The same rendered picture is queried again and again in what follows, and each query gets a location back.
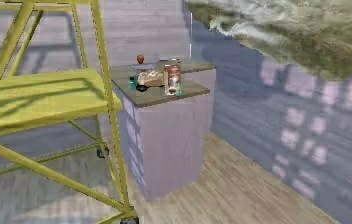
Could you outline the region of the pale lilac cabinet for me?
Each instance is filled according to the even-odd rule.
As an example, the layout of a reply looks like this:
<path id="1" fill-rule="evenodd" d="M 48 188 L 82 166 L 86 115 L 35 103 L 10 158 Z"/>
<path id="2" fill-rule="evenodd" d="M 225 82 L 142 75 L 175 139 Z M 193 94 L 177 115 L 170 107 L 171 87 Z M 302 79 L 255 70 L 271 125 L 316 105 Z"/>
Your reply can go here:
<path id="1" fill-rule="evenodd" d="M 199 178 L 204 138 L 211 130 L 216 68 L 190 58 L 181 61 L 182 94 L 167 96 L 159 87 L 132 88 L 136 65 L 111 68 L 121 100 L 118 125 L 128 169 L 147 200 Z"/>

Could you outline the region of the brown patterned can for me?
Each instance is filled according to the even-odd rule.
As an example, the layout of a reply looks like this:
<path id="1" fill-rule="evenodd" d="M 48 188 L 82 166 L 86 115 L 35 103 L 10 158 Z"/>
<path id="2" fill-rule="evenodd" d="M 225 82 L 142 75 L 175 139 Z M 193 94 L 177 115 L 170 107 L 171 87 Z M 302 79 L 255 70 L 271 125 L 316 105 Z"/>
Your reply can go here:
<path id="1" fill-rule="evenodd" d="M 169 96 L 180 95 L 181 91 L 181 67 L 179 64 L 164 66 L 165 94 Z"/>

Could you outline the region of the grey flat tray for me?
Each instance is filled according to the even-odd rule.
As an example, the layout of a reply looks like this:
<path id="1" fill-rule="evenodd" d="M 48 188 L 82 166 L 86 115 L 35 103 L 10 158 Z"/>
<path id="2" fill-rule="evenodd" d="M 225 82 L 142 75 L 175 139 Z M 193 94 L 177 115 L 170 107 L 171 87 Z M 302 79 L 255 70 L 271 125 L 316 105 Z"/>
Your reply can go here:
<path id="1" fill-rule="evenodd" d="M 152 70 L 155 68 L 155 64 L 153 63 L 144 63 L 144 64 L 133 64 L 129 66 L 134 70 Z"/>

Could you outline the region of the yellow metal frame trolley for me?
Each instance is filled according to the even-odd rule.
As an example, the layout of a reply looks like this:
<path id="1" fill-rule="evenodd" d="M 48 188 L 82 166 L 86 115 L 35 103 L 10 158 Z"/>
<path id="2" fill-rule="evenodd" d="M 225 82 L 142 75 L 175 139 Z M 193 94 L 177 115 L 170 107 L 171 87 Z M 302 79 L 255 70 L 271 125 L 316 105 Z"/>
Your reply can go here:
<path id="1" fill-rule="evenodd" d="M 100 71 L 87 64 L 77 6 L 90 7 Z M 68 122 L 92 139 L 86 146 L 32 159 L 0 145 L 0 157 L 12 165 L 0 175 L 26 168 L 118 210 L 95 224 L 139 224 L 128 197 L 116 112 L 121 102 L 112 90 L 99 0 L 0 0 L 0 9 L 16 15 L 0 47 L 0 135 Z M 73 15 L 82 67 L 16 75 L 40 19 L 46 11 Z M 113 199 L 44 165 L 45 162 L 95 148 L 104 159 L 119 197 Z"/>

